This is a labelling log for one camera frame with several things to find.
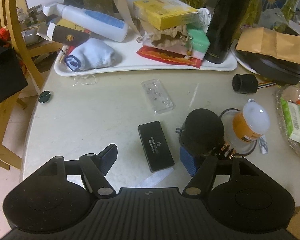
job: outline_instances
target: bottle with orange label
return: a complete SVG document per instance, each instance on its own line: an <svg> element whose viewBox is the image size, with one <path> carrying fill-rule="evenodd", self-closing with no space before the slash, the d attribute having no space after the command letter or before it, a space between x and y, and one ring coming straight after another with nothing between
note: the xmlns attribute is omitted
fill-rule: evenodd
<svg viewBox="0 0 300 240"><path fill-rule="evenodd" d="M228 125L227 140L239 153L245 153L270 127L270 118L265 109L249 99L242 111L235 114Z"/></svg>

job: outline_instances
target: black cylindrical object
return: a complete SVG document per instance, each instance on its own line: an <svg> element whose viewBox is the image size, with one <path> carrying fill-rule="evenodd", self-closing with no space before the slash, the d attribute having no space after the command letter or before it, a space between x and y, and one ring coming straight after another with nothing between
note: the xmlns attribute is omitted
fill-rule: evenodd
<svg viewBox="0 0 300 240"><path fill-rule="evenodd" d="M224 62L232 36L245 14L249 0L218 0L207 31L210 46L204 58L212 63Z"/></svg>
<svg viewBox="0 0 300 240"><path fill-rule="evenodd" d="M236 74L232 78L234 92L240 94L254 94L258 89L258 80L253 74Z"/></svg>
<svg viewBox="0 0 300 240"><path fill-rule="evenodd" d="M179 131L179 142L191 154L204 154L223 142L225 129L219 116L199 108L188 114Z"/></svg>

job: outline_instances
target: gold logo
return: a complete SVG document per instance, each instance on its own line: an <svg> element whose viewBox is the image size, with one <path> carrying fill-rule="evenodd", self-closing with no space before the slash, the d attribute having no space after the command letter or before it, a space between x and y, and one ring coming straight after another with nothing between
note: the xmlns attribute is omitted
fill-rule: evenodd
<svg viewBox="0 0 300 240"><path fill-rule="evenodd" d="M66 39L68 40L68 41L73 41L73 36L71 35L71 34L69 34L69 35L67 35L66 36Z"/></svg>

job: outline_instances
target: blue gripper pad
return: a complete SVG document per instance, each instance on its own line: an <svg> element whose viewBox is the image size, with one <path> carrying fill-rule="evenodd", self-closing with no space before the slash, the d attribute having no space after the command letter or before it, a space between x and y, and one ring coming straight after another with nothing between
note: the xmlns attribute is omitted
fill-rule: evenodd
<svg viewBox="0 0 300 240"><path fill-rule="evenodd" d="M196 166L194 165L194 158L182 146L180 147L180 160L186 167L190 176L193 177L197 172L198 168L196 168Z"/></svg>

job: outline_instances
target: white tabletop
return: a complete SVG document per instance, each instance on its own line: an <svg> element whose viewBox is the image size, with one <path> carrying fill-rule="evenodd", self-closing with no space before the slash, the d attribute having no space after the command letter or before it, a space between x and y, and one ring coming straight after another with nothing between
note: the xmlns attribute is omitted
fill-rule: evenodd
<svg viewBox="0 0 300 240"><path fill-rule="evenodd" d="M118 147L118 159L106 178L118 192L120 187L134 187L151 176L138 134L138 125L160 121L175 161L173 172L156 187L179 187L182 191L191 177L179 160L178 135L187 115L194 109L207 108L220 114L226 108L242 108L253 98L268 112L271 126L266 133L269 154L259 147L247 157L285 187L300 205L300 158L280 134L274 106L276 87L262 88L254 95L236 94L232 72L202 70L152 70L98 74L95 85L76 85L71 77L58 76L54 69L43 90L49 90L48 103L37 103L29 126L23 159L22 179L56 155L65 160L78 159L86 153L99 153L110 143ZM154 114L141 82L158 78L175 107Z"/></svg>

